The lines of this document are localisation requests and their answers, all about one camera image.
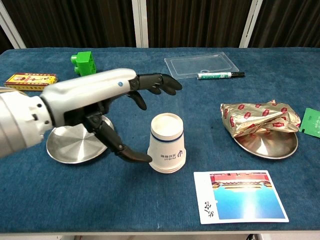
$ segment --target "table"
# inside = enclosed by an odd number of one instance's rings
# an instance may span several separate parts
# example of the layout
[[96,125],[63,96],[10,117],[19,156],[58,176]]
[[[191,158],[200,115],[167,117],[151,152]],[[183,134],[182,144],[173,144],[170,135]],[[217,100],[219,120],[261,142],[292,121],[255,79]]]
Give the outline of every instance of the table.
[[[0,233],[320,230],[320,139],[299,132],[293,156],[266,160],[234,142],[220,113],[221,103],[272,99],[290,104],[301,118],[305,108],[320,110],[320,48],[13,49],[0,55],[1,85],[17,72],[75,78],[70,57],[80,51],[92,51],[98,72],[130,68],[139,74],[168,74],[166,57],[223,51],[246,77],[181,79],[176,96],[141,91],[147,111],[128,97],[111,105],[107,116],[123,142],[141,152],[147,151],[154,116],[171,112],[183,119],[187,158],[176,173],[158,173],[108,151],[66,165],[48,156],[45,141],[1,159]],[[201,225],[193,172],[226,170],[268,170],[290,222]]]

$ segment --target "metal plate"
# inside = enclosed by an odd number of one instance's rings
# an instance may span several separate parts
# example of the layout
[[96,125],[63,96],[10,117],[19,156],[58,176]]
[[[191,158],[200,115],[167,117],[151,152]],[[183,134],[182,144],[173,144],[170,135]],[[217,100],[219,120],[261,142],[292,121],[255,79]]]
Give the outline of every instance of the metal plate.
[[235,137],[234,140],[246,151],[267,159],[284,159],[298,148],[295,132],[264,131]]
[[[105,116],[102,119],[114,129],[112,122]],[[50,157],[64,164],[79,164],[102,154],[107,147],[83,124],[54,128],[46,141]]]

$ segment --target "upside-down paper cup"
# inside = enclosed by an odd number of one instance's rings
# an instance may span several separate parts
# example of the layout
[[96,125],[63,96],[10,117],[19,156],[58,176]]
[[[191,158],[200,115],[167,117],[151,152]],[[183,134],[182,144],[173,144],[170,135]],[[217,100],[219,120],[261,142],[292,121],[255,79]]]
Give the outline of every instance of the upside-down paper cup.
[[173,113],[162,113],[151,122],[148,155],[150,166],[163,174],[178,171],[186,162],[184,123]]

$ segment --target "transparent plastic lid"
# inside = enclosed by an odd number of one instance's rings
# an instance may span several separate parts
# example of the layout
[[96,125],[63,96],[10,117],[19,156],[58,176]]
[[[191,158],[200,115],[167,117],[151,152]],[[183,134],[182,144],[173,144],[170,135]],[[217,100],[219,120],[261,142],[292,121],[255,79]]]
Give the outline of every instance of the transparent plastic lid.
[[167,57],[164,61],[175,79],[196,78],[200,73],[239,72],[223,51],[207,55]]

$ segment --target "curtain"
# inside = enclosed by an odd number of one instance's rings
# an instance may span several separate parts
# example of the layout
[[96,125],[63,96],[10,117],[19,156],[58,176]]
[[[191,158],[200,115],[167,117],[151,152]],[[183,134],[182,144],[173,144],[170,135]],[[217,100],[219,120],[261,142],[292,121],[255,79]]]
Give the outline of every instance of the curtain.
[[320,47],[320,1],[264,0],[249,47]]
[[0,54],[2,54],[5,50],[13,49],[14,47],[10,43],[5,31],[0,27]]
[[130,0],[2,0],[27,48],[135,47]]
[[239,47],[251,0],[147,0],[150,48]]

